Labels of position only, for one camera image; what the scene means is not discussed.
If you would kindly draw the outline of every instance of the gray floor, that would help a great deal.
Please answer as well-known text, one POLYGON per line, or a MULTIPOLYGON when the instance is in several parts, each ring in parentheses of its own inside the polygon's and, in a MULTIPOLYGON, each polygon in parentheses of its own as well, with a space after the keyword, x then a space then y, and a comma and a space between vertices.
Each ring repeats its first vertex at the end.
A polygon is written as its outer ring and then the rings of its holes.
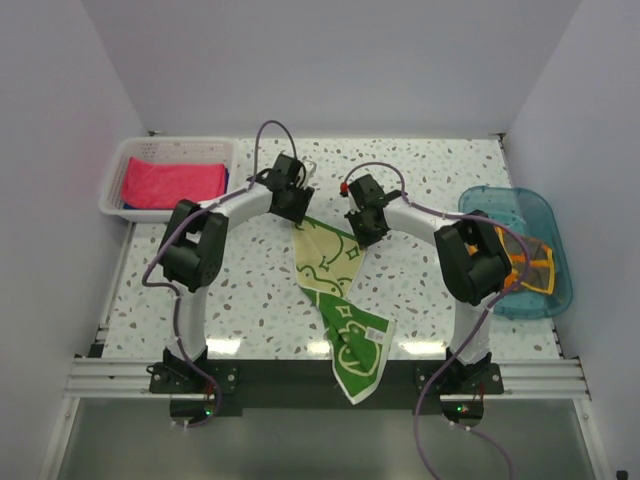
MULTIPOLYGON (((409 412, 248 410, 171 428, 162 400, 84 400, 61 479, 425 479, 409 412)), ((594 479, 573 404, 494 401, 481 429, 511 454, 518 480, 594 479)), ((423 417, 424 448, 446 480, 507 479, 499 453, 423 417)))

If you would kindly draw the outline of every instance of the table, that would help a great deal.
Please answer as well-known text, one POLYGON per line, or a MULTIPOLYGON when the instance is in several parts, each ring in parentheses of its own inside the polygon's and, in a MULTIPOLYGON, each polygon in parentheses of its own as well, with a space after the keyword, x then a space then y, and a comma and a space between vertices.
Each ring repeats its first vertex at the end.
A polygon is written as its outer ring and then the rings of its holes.
MULTIPOLYGON (((252 169, 253 139, 239 139, 240 179, 252 169)), ((317 163, 316 189, 308 215, 350 231, 339 196, 343 176, 365 161, 389 162, 407 180, 416 201, 455 211, 458 198, 476 185, 510 186, 500 144, 495 139, 298 139, 298 156, 317 163)), ((261 168, 273 163, 288 142, 265 139, 261 168)), ((371 172, 389 191, 395 174, 371 172)), ((136 224, 127 239, 117 289, 107 316, 103 358, 160 359, 171 336, 173 297, 148 289, 140 278, 158 249, 165 226, 136 224)), ((156 269, 152 279, 160 279, 156 269)), ((397 322, 389 358, 441 359, 453 334, 453 298, 440 275, 435 249, 403 233, 370 247, 349 300, 397 322)), ((319 312, 295 283, 290 225, 273 215, 254 218, 230 232, 223 270, 209 291, 205 332, 210 358, 328 359, 319 312)), ((493 317, 494 359, 558 359, 551 319, 513 321, 493 317)))

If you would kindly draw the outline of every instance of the white basket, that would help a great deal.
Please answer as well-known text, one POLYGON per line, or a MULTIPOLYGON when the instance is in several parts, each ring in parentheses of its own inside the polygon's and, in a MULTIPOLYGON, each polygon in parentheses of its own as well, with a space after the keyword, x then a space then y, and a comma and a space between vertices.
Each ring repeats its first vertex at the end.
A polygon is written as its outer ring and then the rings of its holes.
POLYGON ((125 210, 122 183, 129 158, 136 157, 151 163, 224 163, 229 172, 231 191, 236 188, 237 162, 235 142, 210 137, 140 137, 124 141, 111 161, 100 193, 100 210, 118 215, 132 222, 168 222, 171 210, 125 210))

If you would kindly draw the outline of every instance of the plastic basket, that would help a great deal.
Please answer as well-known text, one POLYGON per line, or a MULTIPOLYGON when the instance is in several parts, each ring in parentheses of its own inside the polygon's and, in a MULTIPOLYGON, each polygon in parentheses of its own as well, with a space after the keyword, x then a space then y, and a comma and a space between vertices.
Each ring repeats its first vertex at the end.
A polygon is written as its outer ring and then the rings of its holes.
POLYGON ((151 163, 224 163, 229 172, 228 190, 236 187, 235 142, 211 137, 140 137, 124 141, 111 161, 100 193, 100 210, 132 222, 168 222, 171 210, 129 210, 122 201, 122 183, 130 157, 151 163))
POLYGON ((553 293, 511 293, 494 307, 496 314, 533 320, 554 317, 569 307, 573 299, 569 266, 553 210, 544 198, 526 188, 473 187, 462 194, 458 209, 464 213, 482 210, 517 233, 542 240, 553 250, 556 269, 553 293))

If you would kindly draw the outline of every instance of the white wall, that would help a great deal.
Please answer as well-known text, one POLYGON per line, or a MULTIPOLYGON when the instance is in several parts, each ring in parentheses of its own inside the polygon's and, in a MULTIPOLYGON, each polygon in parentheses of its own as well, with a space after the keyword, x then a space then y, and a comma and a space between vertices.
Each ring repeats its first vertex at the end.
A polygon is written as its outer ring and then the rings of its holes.
POLYGON ((83 0, 143 123, 506 131, 580 0, 83 0))
POLYGON ((557 215, 575 296, 558 320, 609 454, 640 475, 640 2, 583 0, 509 130, 515 181, 557 215))
POLYGON ((20 480, 95 333, 124 231, 98 183, 142 125, 79 0, 4 1, 0 65, 0 478, 20 480))

